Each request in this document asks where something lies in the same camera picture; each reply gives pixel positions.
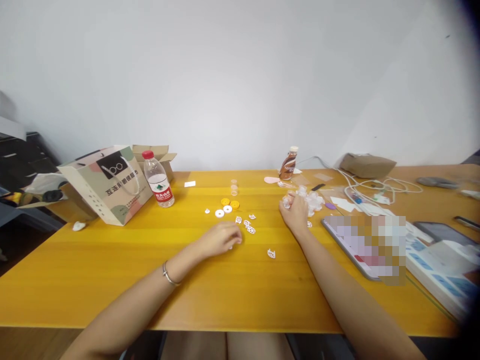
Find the pink paper piece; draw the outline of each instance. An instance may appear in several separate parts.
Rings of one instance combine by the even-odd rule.
[[[271,176],[266,176],[263,178],[263,181],[266,182],[267,184],[275,184],[280,181],[279,177],[271,177]]]

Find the plastic water bottle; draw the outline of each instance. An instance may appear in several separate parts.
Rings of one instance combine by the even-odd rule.
[[[162,208],[171,207],[175,202],[175,198],[164,167],[154,158],[153,151],[147,150],[142,152],[141,155],[145,159],[143,172],[145,173],[146,181],[150,185],[158,205]]]

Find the cardboard box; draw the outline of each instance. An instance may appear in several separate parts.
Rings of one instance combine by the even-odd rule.
[[[140,167],[144,168],[145,159],[142,156],[142,153],[147,150],[153,151],[153,155],[155,159],[157,159],[160,164],[163,166],[166,172],[166,177],[168,178],[168,182],[171,183],[174,178],[174,172],[172,171],[172,167],[170,166],[170,162],[175,159],[177,156],[176,152],[169,152],[168,145],[161,145],[161,146],[148,146],[148,145],[133,145],[133,156],[135,156],[136,161],[140,164]]]
[[[46,207],[48,210],[67,223],[90,221],[98,216],[95,211],[93,211],[92,208],[82,199],[74,187],[70,185],[70,183],[66,183],[65,185],[61,186],[60,190],[68,197],[68,199],[56,202],[34,202],[19,206],[18,209]]]
[[[348,153],[341,161],[340,167],[363,179],[386,177],[397,165],[395,161],[370,154],[355,155]]]

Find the smartphone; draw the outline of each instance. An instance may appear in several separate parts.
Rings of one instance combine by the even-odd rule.
[[[436,243],[442,240],[451,240],[461,245],[478,245],[471,238],[441,222],[416,221],[413,225],[430,235]]]

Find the logo on bag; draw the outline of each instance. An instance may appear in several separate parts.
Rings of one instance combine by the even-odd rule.
[[[100,167],[101,171],[105,174],[107,179],[113,178],[113,175],[120,174],[123,170],[128,168],[128,165],[121,158],[122,154],[120,151],[116,151],[108,156],[105,156],[98,160],[96,163]]]

